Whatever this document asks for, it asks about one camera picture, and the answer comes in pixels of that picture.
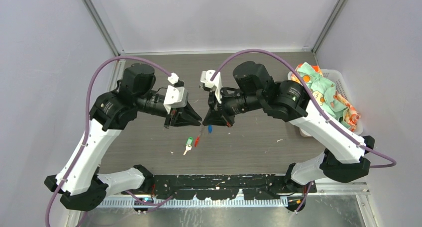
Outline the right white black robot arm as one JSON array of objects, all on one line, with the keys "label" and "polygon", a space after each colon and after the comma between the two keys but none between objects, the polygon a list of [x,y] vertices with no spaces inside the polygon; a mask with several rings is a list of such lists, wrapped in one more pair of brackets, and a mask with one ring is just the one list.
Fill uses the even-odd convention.
[{"label": "right white black robot arm", "polygon": [[371,163],[364,147],[373,146],[374,139],[355,135],[343,126],[333,127],[302,85],[290,80],[276,82],[264,65],[253,61],[238,65],[232,75],[238,88],[223,87],[215,70],[202,72],[202,89],[209,92],[205,126],[232,127],[236,115],[261,109],[304,130],[325,147],[317,157],[289,165],[284,177],[288,191],[297,192],[321,178],[348,183],[368,175]]}]

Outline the colourful patterned cloth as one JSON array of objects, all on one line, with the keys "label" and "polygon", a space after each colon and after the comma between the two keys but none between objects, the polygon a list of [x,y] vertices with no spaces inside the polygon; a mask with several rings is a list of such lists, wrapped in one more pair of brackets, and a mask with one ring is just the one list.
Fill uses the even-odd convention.
[{"label": "colourful patterned cloth", "polygon": [[350,131],[356,131],[361,114],[338,91],[336,83],[323,76],[318,65],[301,63],[296,67],[296,72],[307,84],[322,109]]}]

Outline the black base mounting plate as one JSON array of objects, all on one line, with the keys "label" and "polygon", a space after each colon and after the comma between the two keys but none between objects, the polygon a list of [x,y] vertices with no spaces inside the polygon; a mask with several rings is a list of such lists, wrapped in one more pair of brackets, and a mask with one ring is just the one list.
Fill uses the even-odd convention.
[{"label": "black base mounting plate", "polygon": [[233,200],[242,194],[245,200],[274,200],[281,196],[304,194],[306,186],[290,186],[283,175],[155,175],[146,187],[130,189],[133,194],[145,194],[158,199]]}]

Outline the aluminium frame rail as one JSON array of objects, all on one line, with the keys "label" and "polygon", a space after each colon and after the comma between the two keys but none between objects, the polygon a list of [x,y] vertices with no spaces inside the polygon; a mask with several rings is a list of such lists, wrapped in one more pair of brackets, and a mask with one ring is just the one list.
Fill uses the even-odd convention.
[{"label": "aluminium frame rail", "polygon": [[368,195],[363,182],[312,183],[288,189],[283,175],[156,175],[147,186],[95,199],[97,208],[303,208],[313,195]]}]

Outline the white plastic basket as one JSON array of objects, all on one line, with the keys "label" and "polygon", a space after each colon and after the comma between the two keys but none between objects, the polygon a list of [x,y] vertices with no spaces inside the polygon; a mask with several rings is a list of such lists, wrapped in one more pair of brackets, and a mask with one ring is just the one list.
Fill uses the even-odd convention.
[{"label": "white plastic basket", "polygon": [[[342,74],[337,70],[331,70],[331,69],[321,69],[321,71],[325,78],[331,80],[332,82],[336,84],[336,90],[349,102],[353,103],[352,95],[349,91],[349,88]],[[288,80],[291,80],[292,75],[293,73],[291,71],[287,74]],[[300,135],[303,137],[312,137],[311,135],[309,135],[307,132],[303,131],[302,129],[299,129],[299,131],[300,131]],[[356,129],[354,133],[356,135],[361,135],[362,132],[363,132],[363,125],[361,124],[361,121],[358,121],[356,124]]]}]

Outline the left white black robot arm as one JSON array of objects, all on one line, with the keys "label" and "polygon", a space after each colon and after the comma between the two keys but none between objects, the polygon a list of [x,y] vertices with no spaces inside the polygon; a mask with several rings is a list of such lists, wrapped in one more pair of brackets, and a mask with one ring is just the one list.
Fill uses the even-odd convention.
[{"label": "left white black robot arm", "polygon": [[61,195],[61,204],[88,212],[106,197],[127,190],[149,193],[154,176],[142,165],[111,174],[100,174],[98,166],[106,151],[138,113],[165,119],[164,127],[199,126],[202,118],[189,104],[183,81],[166,88],[166,94],[153,90],[155,70],[136,63],[125,69],[117,88],[97,97],[89,112],[89,129],[80,146],[57,175],[48,176],[45,185]]}]

